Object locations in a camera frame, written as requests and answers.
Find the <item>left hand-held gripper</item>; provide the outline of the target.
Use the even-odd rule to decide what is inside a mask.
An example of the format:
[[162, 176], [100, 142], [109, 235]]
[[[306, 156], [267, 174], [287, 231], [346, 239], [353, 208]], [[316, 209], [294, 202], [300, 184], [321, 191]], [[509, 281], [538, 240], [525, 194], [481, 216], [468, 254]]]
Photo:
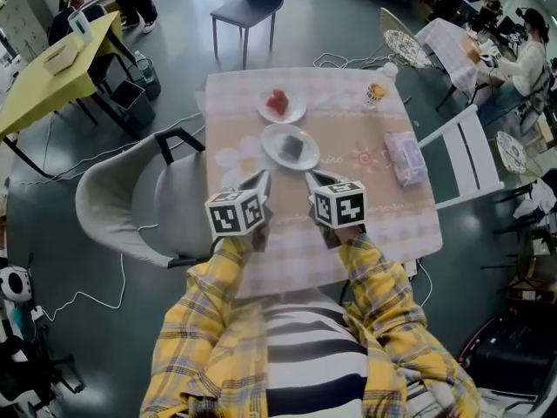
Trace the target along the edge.
[[225, 237], [251, 237], [255, 252], [266, 249], [268, 224], [272, 217], [266, 202], [271, 193], [272, 178], [267, 170], [242, 181], [238, 191], [213, 194], [205, 202], [211, 228], [211, 251]]

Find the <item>person's left forearm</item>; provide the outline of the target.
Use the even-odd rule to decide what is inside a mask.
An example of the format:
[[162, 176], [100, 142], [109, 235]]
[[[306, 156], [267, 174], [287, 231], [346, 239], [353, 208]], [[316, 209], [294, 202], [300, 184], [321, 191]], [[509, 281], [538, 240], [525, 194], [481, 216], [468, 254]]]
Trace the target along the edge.
[[164, 317], [139, 418], [267, 418], [265, 321], [258, 302], [233, 305], [252, 245], [228, 237], [188, 269]]

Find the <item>small white plate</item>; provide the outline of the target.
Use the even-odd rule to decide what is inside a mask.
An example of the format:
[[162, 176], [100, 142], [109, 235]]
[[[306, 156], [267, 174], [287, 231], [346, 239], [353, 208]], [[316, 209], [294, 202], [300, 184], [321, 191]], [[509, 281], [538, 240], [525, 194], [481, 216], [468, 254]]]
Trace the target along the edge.
[[[266, 100], [272, 95], [273, 89], [283, 90], [289, 99], [289, 107], [284, 116], [280, 117], [269, 108], [266, 107]], [[292, 124], [298, 122], [305, 116], [306, 100], [299, 92], [287, 87], [274, 87], [265, 90], [258, 96], [257, 102], [258, 113], [267, 121], [275, 124]]]

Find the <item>table with checked tablecloth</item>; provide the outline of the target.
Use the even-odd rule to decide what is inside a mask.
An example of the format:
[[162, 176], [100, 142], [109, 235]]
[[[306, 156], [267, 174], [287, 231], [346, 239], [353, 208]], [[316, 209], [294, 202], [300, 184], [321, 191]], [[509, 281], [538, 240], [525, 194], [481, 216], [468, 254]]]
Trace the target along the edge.
[[[238, 297], [255, 298], [342, 281], [346, 270], [337, 248], [327, 249], [312, 216], [305, 175], [284, 168], [264, 151], [266, 120], [258, 96], [287, 87], [306, 100], [298, 127], [318, 144], [321, 171], [366, 188], [366, 234], [390, 260], [404, 263], [442, 246], [439, 217], [429, 182], [402, 187], [385, 146], [386, 132], [412, 125], [398, 95], [365, 111], [366, 87], [374, 71], [284, 68], [212, 74], [205, 83], [205, 143], [209, 193], [236, 188], [267, 170], [272, 211], [266, 249], [254, 253], [244, 270]], [[339, 229], [343, 239], [360, 230]]]

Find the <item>plastic bottle with yellow label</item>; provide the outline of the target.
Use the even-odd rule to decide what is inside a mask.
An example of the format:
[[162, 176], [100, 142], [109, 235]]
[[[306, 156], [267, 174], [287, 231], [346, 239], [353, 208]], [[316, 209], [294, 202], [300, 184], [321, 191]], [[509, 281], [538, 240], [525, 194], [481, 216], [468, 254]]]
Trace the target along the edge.
[[393, 62], [387, 62], [373, 72], [372, 80], [366, 87], [365, 111], [374, 110], [380, 103], [398, 95], [395, 85], [398, 72], [399, 67]]

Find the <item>black square bin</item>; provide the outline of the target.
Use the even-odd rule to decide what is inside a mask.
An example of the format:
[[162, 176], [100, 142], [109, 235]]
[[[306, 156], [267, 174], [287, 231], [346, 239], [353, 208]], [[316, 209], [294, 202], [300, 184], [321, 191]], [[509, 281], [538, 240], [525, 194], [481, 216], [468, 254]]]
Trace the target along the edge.
[[156, 115], [144, 88], [125, 80], [110, 95], [111, 102], [121, 111], [124, 121], [133, 128], [144, 130]]

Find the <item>white slatted chair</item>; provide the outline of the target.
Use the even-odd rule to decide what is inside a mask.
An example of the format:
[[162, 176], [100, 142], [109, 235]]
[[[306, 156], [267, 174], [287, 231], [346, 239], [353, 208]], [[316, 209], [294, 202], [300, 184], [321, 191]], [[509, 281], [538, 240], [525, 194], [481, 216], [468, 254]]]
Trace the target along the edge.
[[459, 196], [437, 203], [437, 210], [478, 199], [504, 188], [477, 110], [475, 104], [469, 105], [418, 143], [419, 148], [423, 149], [434, 140], [443, 138], [453, 168]]

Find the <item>person's striped shirt torso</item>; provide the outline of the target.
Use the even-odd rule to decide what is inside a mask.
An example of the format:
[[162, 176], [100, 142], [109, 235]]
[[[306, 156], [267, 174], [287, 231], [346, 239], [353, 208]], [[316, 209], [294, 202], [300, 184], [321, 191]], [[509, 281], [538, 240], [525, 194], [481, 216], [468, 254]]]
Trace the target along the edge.
[[263, 300], [270, 418], [365, 418], [367, 351], [316, 289]]

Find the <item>dark grey dining chair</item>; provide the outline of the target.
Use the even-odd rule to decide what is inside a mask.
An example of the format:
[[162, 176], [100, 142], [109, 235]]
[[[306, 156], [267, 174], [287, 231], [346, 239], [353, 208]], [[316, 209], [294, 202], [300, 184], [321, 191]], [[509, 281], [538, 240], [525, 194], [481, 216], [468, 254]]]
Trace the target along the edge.
[[271, 19], [269, 36], [269, 50], [274, 43], [275, 23], [277, 12], [282, 8], [285, 0], [230, 0], [211, 12], [212, 40], [215, 58], [218, 58], [218, 29], [217, 22], [223, 22], [238, 27], [243, 38], [242, 70], [247, 66], [247, 51], [249, 30], [254, 26]]

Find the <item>white cloth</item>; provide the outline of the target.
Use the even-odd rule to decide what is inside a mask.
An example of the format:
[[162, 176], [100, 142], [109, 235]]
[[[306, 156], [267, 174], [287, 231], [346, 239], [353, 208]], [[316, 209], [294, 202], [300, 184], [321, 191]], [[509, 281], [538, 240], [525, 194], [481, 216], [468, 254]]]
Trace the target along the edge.
[[548, 214], [557, 203], [557, 198], [551, 186], [543, 180], [534, 181], [528, 198], [523, 200], [513, 212], [513, 217], [519, 219], [529, 214], [539, 213], [541, 217]]

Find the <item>yellow-green table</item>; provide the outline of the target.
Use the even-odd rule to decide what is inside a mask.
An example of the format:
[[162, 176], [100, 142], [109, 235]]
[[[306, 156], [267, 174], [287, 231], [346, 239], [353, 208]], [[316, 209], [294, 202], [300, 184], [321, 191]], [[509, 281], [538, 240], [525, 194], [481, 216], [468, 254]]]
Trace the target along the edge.
[[[115, 11], [90, 22], [92, 40], [84, 41], [75, 32], [63, 37], [41, 53], [22, 71], [12, 84], [0, 108], [0, 140], [25, 164], [41, 176], [49, 175], [39, 168], [10, 140], [11, 133], [30, 127], [50, 112], [63, 108], [72, 100], [90, 97], [126, 133], [137, 138], [136, 132], [97, 94], [97, 87], [88, 74], [95, 57], [117, 53], [135, 64], [134, 55], [123, 44], [120, 14]], [[44, 68], [44, 60], [63, 44], [73, 41], [80, 47], [73, 64], [57, 75]]]

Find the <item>pale wooden tissue box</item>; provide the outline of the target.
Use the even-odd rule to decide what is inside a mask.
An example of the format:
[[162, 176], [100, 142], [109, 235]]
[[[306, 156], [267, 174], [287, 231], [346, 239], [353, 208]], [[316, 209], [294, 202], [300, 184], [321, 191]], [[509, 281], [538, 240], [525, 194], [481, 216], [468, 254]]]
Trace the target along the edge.
[[79, 52], [78, 44], [69, 39], [47, 56], [43, 66], [52, 76], [56, 76], [74, 63]]

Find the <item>white cup with green band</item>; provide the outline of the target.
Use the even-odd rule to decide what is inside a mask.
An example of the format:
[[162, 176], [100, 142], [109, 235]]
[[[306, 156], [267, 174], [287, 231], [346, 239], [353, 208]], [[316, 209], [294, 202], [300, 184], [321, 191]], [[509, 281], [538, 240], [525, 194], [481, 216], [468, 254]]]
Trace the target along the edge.
[[90, 23], [81, 10], [74, 10], [68, 16], [68, 24], [85, 44], [93, 40]]

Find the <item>black hard case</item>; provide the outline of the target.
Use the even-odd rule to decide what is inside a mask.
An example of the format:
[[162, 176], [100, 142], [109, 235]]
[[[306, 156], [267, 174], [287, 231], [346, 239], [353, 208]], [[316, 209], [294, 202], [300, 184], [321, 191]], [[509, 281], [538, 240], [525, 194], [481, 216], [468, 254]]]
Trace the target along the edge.
[[556, 360], [557, 326], [511, 314], [489, 321], [459, 357], [477, 387], [534, 397]]

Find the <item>white and black round device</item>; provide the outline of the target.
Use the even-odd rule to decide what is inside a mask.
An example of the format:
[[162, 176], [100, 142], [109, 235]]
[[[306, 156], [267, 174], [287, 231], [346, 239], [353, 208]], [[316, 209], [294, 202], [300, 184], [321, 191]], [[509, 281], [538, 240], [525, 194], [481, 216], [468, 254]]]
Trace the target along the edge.
[[7, 266], [0, 269], [0, 291], [3, 296], [15, 303], [25, 303], [32, 299], [30, 274], [20, 266]]

